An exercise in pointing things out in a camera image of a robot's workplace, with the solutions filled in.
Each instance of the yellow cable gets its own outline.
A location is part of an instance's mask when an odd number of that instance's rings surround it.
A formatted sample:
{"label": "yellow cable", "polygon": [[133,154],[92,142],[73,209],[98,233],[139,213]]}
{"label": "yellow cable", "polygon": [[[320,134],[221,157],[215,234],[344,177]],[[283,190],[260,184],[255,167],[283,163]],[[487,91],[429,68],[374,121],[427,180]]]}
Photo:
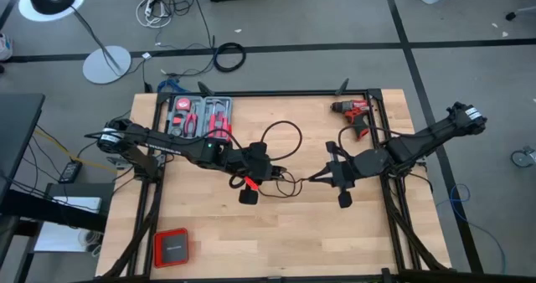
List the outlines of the yellow cable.
{"label": "yellow cable", "polygon": [[117,171],[110,168],[110,167],[107,167],[107,166],[104,166],[104,165],[100,165],[96,162],[89,162],[89,161],[86,161],[86,160],[83,160],[81,158],[78,158],[74,155],[72,155],[70,152],[68,152],[67,150],[65,150],[55,139],[53,139],[52,137],[50,136],[47,136],[46,134],[44,134],[43,132],[39,131],[39,130],[35,130],[34,131],[35,133],[37,133],[38,135],[44,137],[45,139],[51,141],[53,144],[55,144],[63,153],[65,153],[66,155],[68,155],[72,160],[74,161],[78,161],[78,162],[81,162],[87,166],[91,166],[91,167],[98,167],[98,168],[101,168],[101,169],[105,169],[106,171],[110,171],[114,174],[117,174]]}

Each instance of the screwdriver set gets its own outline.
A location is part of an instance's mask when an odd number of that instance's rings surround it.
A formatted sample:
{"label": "screwdriver set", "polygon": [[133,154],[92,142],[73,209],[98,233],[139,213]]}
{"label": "screwdriver set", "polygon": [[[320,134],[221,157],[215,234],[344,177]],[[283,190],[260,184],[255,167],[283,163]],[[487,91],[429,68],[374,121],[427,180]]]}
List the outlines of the screwdriver set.
{"label": "screwdriver set", "polygon": [[[230,97],[178,95],[169,106],[167,133],[188,139],[204,136],[215,129],[232,133],[232,103]],[[211,132],[208,137],[230,141],[224,131]]]}

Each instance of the power adapter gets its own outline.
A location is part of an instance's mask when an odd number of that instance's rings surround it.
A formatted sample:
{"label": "power adapter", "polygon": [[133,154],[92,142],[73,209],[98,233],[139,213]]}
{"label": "power adapter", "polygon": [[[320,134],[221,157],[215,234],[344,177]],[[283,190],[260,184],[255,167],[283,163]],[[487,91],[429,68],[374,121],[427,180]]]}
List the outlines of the power adapter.
{"label": "power adapter", "polygon": [[70,161],[65,165],[64,171],[59,177],[58,183],[74,183],[80,169],[82,168],[82,163],[78,161]]}

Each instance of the red cordless drill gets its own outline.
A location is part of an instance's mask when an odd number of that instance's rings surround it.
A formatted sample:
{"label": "red cordless drill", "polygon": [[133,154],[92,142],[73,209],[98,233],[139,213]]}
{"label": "red cordless drill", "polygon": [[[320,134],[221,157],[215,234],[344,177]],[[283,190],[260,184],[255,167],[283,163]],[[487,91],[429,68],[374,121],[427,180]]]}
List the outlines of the red cordless drill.
{"label": "red cordless drill", "polygon": [[344,114],[350,125],[360,125],[353,128],[358,135],[358,141],[369,133],[369,127],[363,119],[369,110],[366,100],[350,100],[332,104],[332,111]]}

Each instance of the floor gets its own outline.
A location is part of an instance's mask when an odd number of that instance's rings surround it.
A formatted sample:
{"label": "floor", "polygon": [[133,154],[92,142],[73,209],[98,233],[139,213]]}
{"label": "floor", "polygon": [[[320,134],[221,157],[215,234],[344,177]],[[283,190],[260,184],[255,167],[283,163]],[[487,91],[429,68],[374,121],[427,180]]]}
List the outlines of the floor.
{"label": "floor", "polygon": [[[93,85],[85,80],[81,66],[95,43],[75,18],[30,22],[11,1],[0,0],[0,11],[7,7],[0,16],[0,29],[15,40],[14,58],[0,75],[0,91],[44,93],[39,124],[73,152],[90,142],[85,133],[99,131],[106,120],[130,109],[133,95],[143,92],[143,80],[156,87],[164,79],[161,70],[202,69],[210,60],[208,55],[173,51],[170,57],[147,61],[144,73],[138,70],[116,83]],[[177,48],[207,43],[196,7],[174,18],[156,39],[157,30],[143,28],[135,19],[140,1],[85,0],[80,13],[102,42],[131,51],[136,57],[133,65],[142,60],[143,52],[170,49],[157,47],[156,42]],[[252,53],[234,73],[212,70],[183,78],[181,86],[186,89],[196,90],[201,80],[214,90],[333,90],[349,78],[351,88],[403,89],[417,129],[443,118],[445,108],[455,101],[476,106],[489,118],[486,131],[449,141],[446,154],[429,158],[435,201],[448,198],[446,183],[466,184],[472,195],[463,204],[466,216],[497,238],[507,258],[506,273],[536,275],[532,221],[536,170],[516,168],[509,161],[512,151],[536,147],[532,138],[536,124],[531,121],[536,111],[536,20],[504,19],[506,13],[536,0],[440,0],[433,5],[420,0],[199,2],[217,44],[238,42]],[[228,54],[221,63],[238,58]],[[63,169],[67,157],[38,140]],[[58,176],[41,152],[36,155],[43,170]],[[83,158],[106,163],[106,156],[95,147]],[[34,175],[34,168],[23,162],[17,179],[32,182]],[[79,181],[103,183],[113,177],[105,170],[84,167]],[[39,175],[40,188],[51,182]],[[453,267],[475,269],[477,265],[467,261],[452,209],[442,204],[437,211]],[[474,226],[471,232],[483,270],[501,273],[495,241]],[[1,281],[13,280],[25,243],[25,238],[13,241]],[[95,266],[96,260],[85,254],[38,254],[28,281],[89,280]]]}

